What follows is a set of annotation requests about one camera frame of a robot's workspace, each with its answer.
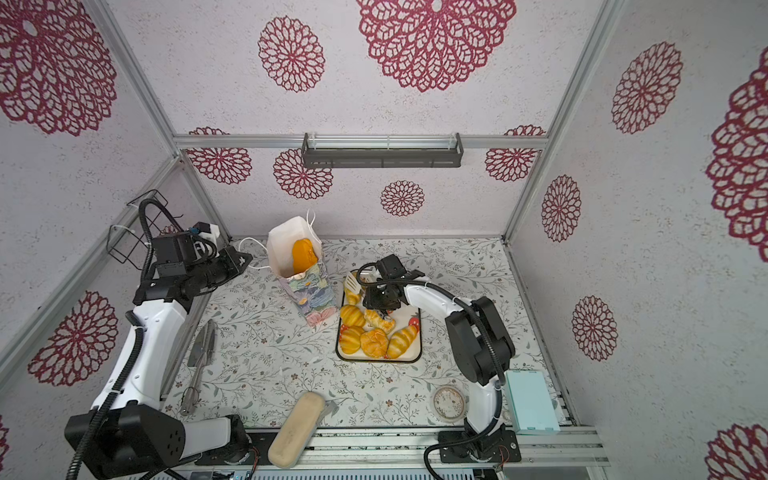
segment floral tablecloth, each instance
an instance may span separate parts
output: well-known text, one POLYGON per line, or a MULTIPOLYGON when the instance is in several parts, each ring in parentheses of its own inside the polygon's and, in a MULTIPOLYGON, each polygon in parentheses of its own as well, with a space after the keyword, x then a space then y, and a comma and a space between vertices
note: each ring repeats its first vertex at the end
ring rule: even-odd
MULTIPOLYGON (((253 253, 253 264, 266 265, 261 247, 248 243, 243 249, 253 253)), ((493 300, 517 351, 511 368, 544 371, 557 404, 499 239, 327 240, 323 256, 338 301, 350 270, 391 253, 406 268, 421 270, 458 296, 493 300)), ((338 318, 308 326, 269 269, 248 269, 221 286, 200 328, 211 318, 217 323, 216 352, 204 367, 197 409, 179 416, 194 370, 186 358, 164 406, 184 421, 238 413, 249 428, 279 426, 311 390, 336 401, 338 408, 323 421, 326 426, 441 425, 432 412, 434 391, 453 385, 467 392, 443 319, 423 315, 423 353, 413 364, 345 362, 335 352, 338 318)), ((563 412, 556 409, 562 423, 563 412)))

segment red flower pattern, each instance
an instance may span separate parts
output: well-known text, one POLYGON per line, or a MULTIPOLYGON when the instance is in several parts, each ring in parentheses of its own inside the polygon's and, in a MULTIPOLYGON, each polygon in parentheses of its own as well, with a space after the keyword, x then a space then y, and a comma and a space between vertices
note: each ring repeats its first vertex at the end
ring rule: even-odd
POLYGON ((598 362, 606 360, 616 349, 616 321, 603 300, 586 296, 574 308, 571 321, 574 338, 582 352, 598 362))
POLYGON ((768 48, 728 103, 725 121, 712 133, 712 207, 725 212, 732 237, 747 239, 768 262, 768 48))
POLYGON ((118 318, 109 300, 85 292, 27 366, 40 383, 73 386, 97 372, 114 348, 118 318))
MULTIPOLYGON (((202 127, 190 135, 228 135, 218 128, 202 127)), ((190 148, 192 165, 200 173, 220 184, 238 184, 250 175, 250 156, 245 148, 190 148)))
MULTIPOLYGON (((504 135, 541 136, 547 132, 541 127, 520 125, 504 135)), ((496 180, 504 182, 519 180, 528 175, 531 165, 538 156, 534 148, 492 148, 485 154, 485 169, 496 180)))
POLYGON ((466 81, 504 41, 513 0, 357 0, 360 33, 382 73, 402 87, 445 90, 466 81))
POLYGON ((630 63, 616 86, 616 128, 625 134, 645 130, 667 111, 680 84, 680 51, 665 41, 652 45, 630 63))
POLYGON ((2 461, 5 459, 5 453, 9 448, 8 429, 2 424, 2 415, 0 415, 0 472, 2 472, 2 461))
POLYGON ((381 202, 387 213, 407 217, 424 204, 424 190, 413 182, 398 180, 384 187, 381 202))
POLYGON ((555 178, 541 202, 541 224, 544 232, 554 242, 570 237, 581 216, 581 192, 574 179, 568 175, 555 178))
POLYGON ((77 0, 0 7, 0 104, 46 134, 98 130, 117 98, 109 50, 77 0))
POLYGON ((288 91, 314 87, 326 68, 317 37, 295 18, 275 18, 266 24, 259 39, 259 58, 270 78, 288 91))
POLYGON ((733 424, 708 442, 704 460, 709 480, 764 480, 768 478, 768 432, 761 425, 733 424))
POLYGON ((273 175, 283 191, 304 200, 322 197, 333 185, 331 169, 304 167, 301 151, 296 148, 280 153, 273 175))

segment wall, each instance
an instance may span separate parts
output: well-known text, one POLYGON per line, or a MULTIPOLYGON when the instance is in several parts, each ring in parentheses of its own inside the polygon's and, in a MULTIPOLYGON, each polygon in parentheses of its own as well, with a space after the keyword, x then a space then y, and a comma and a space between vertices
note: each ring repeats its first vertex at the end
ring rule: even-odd
POLYGON ((512 244, 613 478, 768 475, 767 19, 631 2, 512 244))
POLYGON ((0 349, 168 156, 80 4, 32 3, 0 18, 0 349))
MULTIPOLYGON (((170 212, 181 215, 178 222, 183 228, 207 221, 180 172, 158 190, 168 200, 170 212)), ((168 222, 160 216, 158 225, 168 222)), ((132 227, 141 231, 138 221, 132 227)), ((118 246, 121 251, 132 244, 128 238, 132 237, 124 237, 118 246)), ((139 266, 141 250, 132 256, 139 266)), ((0 396, 0 478, 64 477, 74 453, 64 439, 64 428, 70 416, 91 408, 114 368, 129 330, 124 313, 133 308, 138 277, 139 271, 129 263, 110 259, 50 332, 50 339, 35 347, 25 371, 5 387, 0 396)), ((84 467, 79 478, 92 477, 84 467)))
MULTIPOLYGON (((601 0, 110 4, 179 133, 543 134, 601 0)), ((332 174, 288 151, 191 156, 232 234, 313 208, 327 235, 483 236, 503 230, 535 154, 332 174)))

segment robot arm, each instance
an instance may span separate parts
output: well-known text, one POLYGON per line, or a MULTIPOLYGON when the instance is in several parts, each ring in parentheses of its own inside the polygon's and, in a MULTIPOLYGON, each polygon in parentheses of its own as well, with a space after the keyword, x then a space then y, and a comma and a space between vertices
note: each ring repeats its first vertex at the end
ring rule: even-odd
POLYGON ((182 231, 155 200, 141 202, 139 219, 151 245, 135 308, 126 312, 133 328, 91 411, 67 422, 65 438, 75 449, 68 480, 77 478, 82 462, 96 478, 106 479, 161 472, 203 452, 237 461, 250 444, 237 415, 182 423, 160 411, 160 395, 171 347, 193 298, 239 276, 253 257, 224 247, 215 225, 197 223, 182 231), (149 204, 178 231, 153 238, 144 215, 149 204))
POLYGON ((493 302, 484 296, 474 301, 453 296, 424 273, 406 270, 395 255, 361 267, 357 280, 367 286, 363 298, 366 308, 391 310, 404 302, 445 320, 456 365, 473 382, 468 427, 479 433, 495 422, 491 429, 494 432, 499 427, 495 416, 500 396, 496 392, 504 383, 504 371, 509 368, 515 347, 493 302), (362 281, 362 271, 372 266, 376 267, 377 281, 362 281))

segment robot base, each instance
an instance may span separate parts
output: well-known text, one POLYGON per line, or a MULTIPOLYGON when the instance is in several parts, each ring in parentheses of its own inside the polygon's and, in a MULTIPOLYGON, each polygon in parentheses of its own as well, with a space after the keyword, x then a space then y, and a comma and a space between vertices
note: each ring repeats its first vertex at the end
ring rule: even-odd
MULTIPOLYGON (((454 442, 468 438, 467 432, 440 432, 437 435, 438 443, 454 442)), ((440 449, 440 461, 442 463, 468 463, 468 462, 490 462, 499 463, 502 460, 502 451, 499 446, 503 445, 509 450, 509 458, 505 462, 518 463, 522 460, 520 456, 520 447, 518 438, 512 430, 507 430, 504 425, 493 432, 489 437, 479 439, 467 445, 440 449)))

